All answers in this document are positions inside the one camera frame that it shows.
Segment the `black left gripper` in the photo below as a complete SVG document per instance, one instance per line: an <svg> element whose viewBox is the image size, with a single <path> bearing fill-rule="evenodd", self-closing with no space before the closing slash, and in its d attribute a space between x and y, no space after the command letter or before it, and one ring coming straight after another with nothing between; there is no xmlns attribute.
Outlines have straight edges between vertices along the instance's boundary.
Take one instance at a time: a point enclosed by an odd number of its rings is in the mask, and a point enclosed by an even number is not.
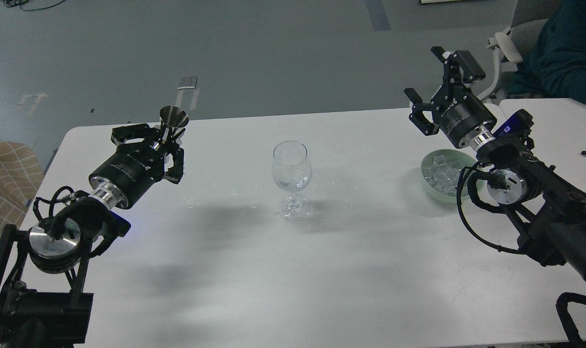
<svg viewBox="0 0 586 348"><path fill-rule="evenodd" d="M120 196L116 207L130 209L155 183L163 178L179 184L183 177L185 153L177 147L161 145L160 129L146 123L113 128L110 140L116 152L89 176L89 184L97 188L102 183L114 186ZM140 139L138 143L129 143ZM165 157L169 154L172 166L165 172Z"/></svg>

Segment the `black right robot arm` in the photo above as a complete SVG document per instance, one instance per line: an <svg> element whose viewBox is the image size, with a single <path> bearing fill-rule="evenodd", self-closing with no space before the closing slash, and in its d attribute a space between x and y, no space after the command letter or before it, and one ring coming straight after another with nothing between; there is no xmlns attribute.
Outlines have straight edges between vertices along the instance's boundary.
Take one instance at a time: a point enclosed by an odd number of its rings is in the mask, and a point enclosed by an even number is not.
<svg viewBox="0 0 586 348"><path fill-rule="evenodd" d="M455 148L472 148L476 162L463 168L456 185L461 222L474 238L499 252L526 255L541 266L569 264L586 282L586 192L578 189L533 154L533 117L516 111L502 125L470 88L486 77L466 50L430 49L443 66L442 83L429 102L414 88L404 93L411 102L409 120L425 135L442 132ZM479 236L461 209L463 190L477 207L507 216L518 231L516 249ZM556 311L568 342L585 343L569 313L569 304L586 306L586 295L565 292Z"/></svg>

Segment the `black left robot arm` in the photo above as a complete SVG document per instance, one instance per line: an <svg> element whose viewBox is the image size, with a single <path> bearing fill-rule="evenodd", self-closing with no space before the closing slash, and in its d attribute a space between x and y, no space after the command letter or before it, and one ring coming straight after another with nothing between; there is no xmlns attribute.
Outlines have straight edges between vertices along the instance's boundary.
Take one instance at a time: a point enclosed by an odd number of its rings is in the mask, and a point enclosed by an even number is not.
<svg viewBox="0 0 586 348"><path fill-rule="evenodd" d="M7 224L0 238L0 346L73 348L83 344L94 295L85 292L92 258L123 237L131 223L114 212L130 209L159 181L183 176L180 143L186 122L114 128L116 150L89 176L91 192L59 188L27 231Z"/></svg>

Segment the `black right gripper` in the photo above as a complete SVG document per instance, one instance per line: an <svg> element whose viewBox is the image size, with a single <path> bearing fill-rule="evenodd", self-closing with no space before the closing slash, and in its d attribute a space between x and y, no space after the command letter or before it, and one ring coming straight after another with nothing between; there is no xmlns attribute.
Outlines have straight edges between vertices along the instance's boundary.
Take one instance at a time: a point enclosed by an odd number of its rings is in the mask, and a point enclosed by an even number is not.
<svg viewBox="0 0 586 348"><path fill-rule="evenodd" d="M433 46L430 51L443 64L442 84L430 99L423 102L414 88L404 93L411 103L408 119L425 135L434 136L439 129L455 148L467 147L465 137L477 127L494 128L496 117L472 93L471 85L486 78L480 64L467 50L453 53ZM424 112L432 112L434 122Z"/></svg>

